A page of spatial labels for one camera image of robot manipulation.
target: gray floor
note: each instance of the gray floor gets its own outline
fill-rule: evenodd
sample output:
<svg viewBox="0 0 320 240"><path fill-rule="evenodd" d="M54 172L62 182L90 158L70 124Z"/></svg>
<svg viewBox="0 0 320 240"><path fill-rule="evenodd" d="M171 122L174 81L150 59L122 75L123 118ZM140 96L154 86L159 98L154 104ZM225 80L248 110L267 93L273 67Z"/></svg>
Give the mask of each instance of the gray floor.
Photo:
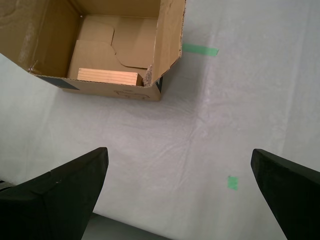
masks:
<svg viewBox="0 0 320 240"><path fill-rule="evenodd" d="M94 214L82 240L169 240L148 231Z"/></svg>

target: cardboard box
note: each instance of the cardboard box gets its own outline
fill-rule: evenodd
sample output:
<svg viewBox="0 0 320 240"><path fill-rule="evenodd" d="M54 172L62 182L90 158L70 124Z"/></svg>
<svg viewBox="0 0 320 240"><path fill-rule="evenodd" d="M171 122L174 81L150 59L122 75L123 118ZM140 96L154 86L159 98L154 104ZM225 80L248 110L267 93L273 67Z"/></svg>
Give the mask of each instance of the cardboard box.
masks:
<svg viewBox="0 0 320 240"><path fill-rule="evenodd" d="M186 0L0 1L0 53L66 92L159 101L181 57ZM79 80L79 69L137 73L150 86Z"/></svg>

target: white fabric backdrop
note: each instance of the white fabric backdrop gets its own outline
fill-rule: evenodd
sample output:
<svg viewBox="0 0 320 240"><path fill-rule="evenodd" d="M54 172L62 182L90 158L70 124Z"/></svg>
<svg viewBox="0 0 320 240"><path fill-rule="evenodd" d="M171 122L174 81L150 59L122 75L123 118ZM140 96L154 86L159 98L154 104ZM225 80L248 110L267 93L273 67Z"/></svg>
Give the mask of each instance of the white fabric backdrop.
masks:
<svg viewBox="0 0 320 240"><path fill-rule="evenodd" d="M156 103L65 93L0 56L0 179L108 147L95 213L177 240L284 240L250 160L320 171L320 2L188 0L183 42L220 52L184 53Z"/></svg>

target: green painter's tape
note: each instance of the green painter's tape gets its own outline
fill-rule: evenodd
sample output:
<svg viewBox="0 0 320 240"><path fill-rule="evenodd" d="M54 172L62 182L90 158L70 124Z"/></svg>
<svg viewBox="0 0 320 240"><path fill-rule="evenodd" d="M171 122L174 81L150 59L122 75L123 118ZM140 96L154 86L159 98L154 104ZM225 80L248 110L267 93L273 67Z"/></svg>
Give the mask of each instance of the green painter's tape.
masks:
<svg viewBox="0 0 320 240"><path fill-rule="evenodd" d="M217 56L219 49L184 43L182 45L182 51L215 57Z"/></svg>
<svg viewBox="0 0 320 240"><path fill-rule="evenodd" d="M238 190L238 178L235 176L228 176L228 188Z"/></svg>

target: wooden block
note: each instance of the wooden block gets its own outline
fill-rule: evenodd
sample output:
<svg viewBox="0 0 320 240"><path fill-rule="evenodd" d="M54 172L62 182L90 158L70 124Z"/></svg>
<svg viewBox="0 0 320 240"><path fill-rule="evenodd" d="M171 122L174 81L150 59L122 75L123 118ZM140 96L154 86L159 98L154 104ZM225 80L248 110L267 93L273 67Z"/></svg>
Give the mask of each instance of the wooden block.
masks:
<svg viewBox="0 0 320 240"><path fill-rule="evenodd" d="M79 68L77 79L96 83L142 86L142 77L136 72Z"/></svg>

